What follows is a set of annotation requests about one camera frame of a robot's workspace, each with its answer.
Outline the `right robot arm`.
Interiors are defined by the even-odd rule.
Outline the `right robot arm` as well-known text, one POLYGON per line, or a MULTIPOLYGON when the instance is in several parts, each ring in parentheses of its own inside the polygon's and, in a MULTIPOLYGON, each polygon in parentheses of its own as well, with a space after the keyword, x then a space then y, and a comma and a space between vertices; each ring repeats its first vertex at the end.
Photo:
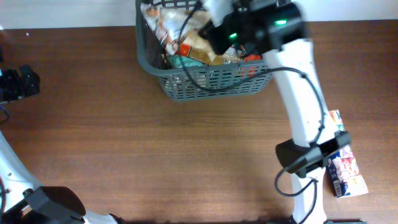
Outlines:
POLYGON ((351 142, 328 112, 313 61, 313 42, 290 1, 203 1, 210 21, 200 31, 216 54, 231 46, 260 55, 282 96, 292 137, 276 146, 293 191, 292 223, 326 223, 323 177, 331 154, 351 142))

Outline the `beige white snack bag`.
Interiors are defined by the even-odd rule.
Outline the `beige white snack bag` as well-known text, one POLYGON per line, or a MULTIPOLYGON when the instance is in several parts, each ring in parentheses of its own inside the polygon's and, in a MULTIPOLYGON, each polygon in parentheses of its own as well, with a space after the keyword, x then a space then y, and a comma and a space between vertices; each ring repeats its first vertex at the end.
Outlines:
POLYGON ((177 52, 178 44, 211 52, 210 43, 198 35, 198 31, 210 20, 208 12, 195 12, 184 26, 190 14, 188 10, 145 3, 140 5, 140 10, 147 25, 170 55, 177 52))

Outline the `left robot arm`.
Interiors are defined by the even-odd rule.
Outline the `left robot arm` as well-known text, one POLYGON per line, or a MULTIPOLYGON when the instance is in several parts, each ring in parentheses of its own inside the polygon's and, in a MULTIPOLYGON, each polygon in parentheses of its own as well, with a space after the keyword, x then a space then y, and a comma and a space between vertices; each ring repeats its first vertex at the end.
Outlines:
MULTIPOLYGON (((40 93, 40 78, 28 65, 1 70, 1 104, 40 93)), ((113 214, 87 210, 68 187, 45 186, 1 135, 1 223, 124 223, 113 214)))

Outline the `light teal snack packet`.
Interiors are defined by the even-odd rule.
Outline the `light teal snack packet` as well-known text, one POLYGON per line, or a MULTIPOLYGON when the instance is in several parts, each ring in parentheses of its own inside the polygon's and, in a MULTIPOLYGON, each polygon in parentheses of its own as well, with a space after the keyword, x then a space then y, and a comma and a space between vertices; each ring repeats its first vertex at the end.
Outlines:
POLYGON ((202 67, 203 64, 192 58, 184 57, 181 55, 173 55, 169 58, 170 65, 172 68, 185 67, 202 67))

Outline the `blue Kleenex tissue pack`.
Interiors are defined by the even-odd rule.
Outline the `blue Kleenex tissue pack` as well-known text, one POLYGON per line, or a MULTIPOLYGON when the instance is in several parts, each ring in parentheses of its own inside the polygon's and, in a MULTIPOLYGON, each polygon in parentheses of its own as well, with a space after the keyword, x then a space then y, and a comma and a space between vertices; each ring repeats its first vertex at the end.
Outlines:
POLYGON ((369 192, 350 145, 337 150, 329 157, 327 171, 337 198, 359 196, 369 192))

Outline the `yellow orange pasta packet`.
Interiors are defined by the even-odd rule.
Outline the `yellow orange pasta packet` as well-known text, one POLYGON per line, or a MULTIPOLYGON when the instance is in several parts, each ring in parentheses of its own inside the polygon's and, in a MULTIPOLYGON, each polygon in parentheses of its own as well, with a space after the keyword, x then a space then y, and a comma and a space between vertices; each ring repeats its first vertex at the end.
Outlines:
POLYGON ((210 43, 201 38, 196 30, 189 31, 182 35, 180 50, 177 53, 181 56, 200 61, 203 65, 226 65, 231 63, 260 60, 259 55, 246 56, 243 46, 232 45, 223 55, 217 55, 211 48, 210 43))

